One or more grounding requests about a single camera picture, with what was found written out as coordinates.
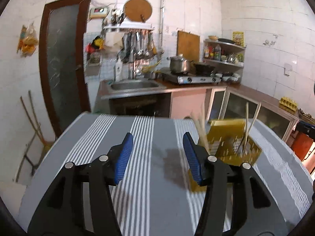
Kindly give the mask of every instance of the table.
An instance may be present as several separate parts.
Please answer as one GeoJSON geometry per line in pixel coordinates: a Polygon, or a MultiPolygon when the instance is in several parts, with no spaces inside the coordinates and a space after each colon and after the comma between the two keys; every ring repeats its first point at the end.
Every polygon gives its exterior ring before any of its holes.
{"type": "MultiPolygon", "coordinates": [[[[36,171],[22,199],[18,223],[27,230],[42,196],[66,162],[89,163],[131,132],[134,148],[124,179],[111,188],[122,235],[193,235],[204,193],[188,190],[188,163],[182,146],[187,131],[197,143],[198,133],[191,120],[81,114],[36,171]]],[[[311,204],[311,177],[292,150],[259,120],[249,135],[263,150],[253,167],[292,229],[311,204]]],[[[229,229],[229,223],[227,214],[224,230],[229,229]]],[[[89,216],[85,216],[85,225],[92,230],[89,216]]]]}

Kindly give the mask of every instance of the round wooden lid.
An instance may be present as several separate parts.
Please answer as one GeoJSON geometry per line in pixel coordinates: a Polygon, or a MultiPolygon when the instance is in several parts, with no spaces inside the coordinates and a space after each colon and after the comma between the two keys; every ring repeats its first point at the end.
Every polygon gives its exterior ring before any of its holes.
{"type": "Polygon", "coordinates": [[[130,21],[145,22],[152,15],[152,6],[147,0],[128,0],[123,10],[130,21]]]}

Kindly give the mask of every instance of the stainless steel sink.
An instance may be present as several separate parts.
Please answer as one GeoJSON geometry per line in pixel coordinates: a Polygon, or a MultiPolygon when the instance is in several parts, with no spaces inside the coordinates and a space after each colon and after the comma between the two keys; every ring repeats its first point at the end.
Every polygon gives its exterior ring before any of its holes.
{"type": "Polygon", "coordinates": [[[130,91],[143,91],[143,90],[156,90],[164,89],[165,86],[153,80],[126,80],[115,82],[110,85],[110,92],[130,92],[130,91]]]}

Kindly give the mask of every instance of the pipe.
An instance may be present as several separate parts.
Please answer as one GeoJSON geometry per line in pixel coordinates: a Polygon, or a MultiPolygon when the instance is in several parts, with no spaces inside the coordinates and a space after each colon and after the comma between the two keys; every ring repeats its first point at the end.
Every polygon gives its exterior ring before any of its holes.
{"type": "Polygon", "coordinates": [[[160,6],[160,26],[159,26],[159,42],[158,42],[158,48],[159,48],[159,49],[161,49],[162,46],[163,46],[164,10],[165,10],[165,0],[161,0],[161,6],[160,6]]]}

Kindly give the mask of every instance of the countertop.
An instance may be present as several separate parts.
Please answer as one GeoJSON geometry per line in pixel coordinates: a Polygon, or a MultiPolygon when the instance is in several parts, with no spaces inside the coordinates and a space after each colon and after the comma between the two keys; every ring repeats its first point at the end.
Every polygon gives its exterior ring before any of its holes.
{"type": "Polygon", "coordinates": [[[170,93],[177,91],[189,91],[196,89],[214,89],[214,88],[227,88],[228,90],[235,92],[239,95],[252,99],[256,102],[261,102],[262,106],[276,112],[277,114],[282,115],[283,117],[289,120],[299,120],[298,112],[293,112],[286,107],[279,107],[279,100],[269,96],[265,93],[262,93],[258,90],[254,90],[250,87],[241,85],[241,84],[227,84],[226,82],[220,83],[205,83],[205,84],[174,84],[168,81],[163,81],[162,79],[155,80],[156,82],[163,84],[165,86],[164,89],[156,89],[156,90],[142,90],[142,91],[130,91],[124,93],[110,93],[108,91],[108,81],[100,82],[100,86],[98,89],[97,97],[100,99],[114,99],[114,98],[126,98],[133,96],[144,96],[151,94],[159,94],[159,93],[170,93]]]}

